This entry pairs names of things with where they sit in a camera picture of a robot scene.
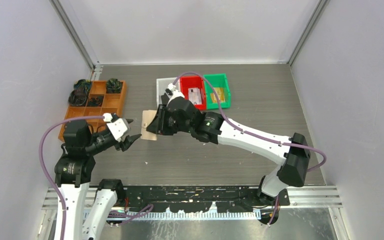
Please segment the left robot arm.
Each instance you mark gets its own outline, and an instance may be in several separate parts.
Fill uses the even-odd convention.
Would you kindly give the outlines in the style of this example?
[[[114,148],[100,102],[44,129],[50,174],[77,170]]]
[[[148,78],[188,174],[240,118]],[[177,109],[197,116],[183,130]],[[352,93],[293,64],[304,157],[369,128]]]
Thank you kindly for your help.
[[[133,120],[113,114],[104,130],[92,133],[85,119],[64,126],[63,153],[54,167],[58,196],[58,227],[55,236],[66,240],[97,240],[113,206],[121,206],[126,192],[120,179],[102,179],[95,192],[92,208],[85,216],[86,196],[90,188],[95,155],[114,147],[125,152],[140,138],[130,136]]]

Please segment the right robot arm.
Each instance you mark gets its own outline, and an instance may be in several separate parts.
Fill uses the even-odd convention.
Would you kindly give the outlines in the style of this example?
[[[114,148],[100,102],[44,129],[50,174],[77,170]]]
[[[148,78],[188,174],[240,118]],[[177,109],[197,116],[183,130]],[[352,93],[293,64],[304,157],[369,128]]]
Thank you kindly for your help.
[[[283,189],[305,184],[311,154],[300,133],[282,136],[256,130],[220,113],[200,111],[182,97],[160,104],[156,111],[144,111],[142,129],[152,136],[188,133],[202,143],[237,147],[276,163],[259,184],[257,198],[263,205],[271,205]]]

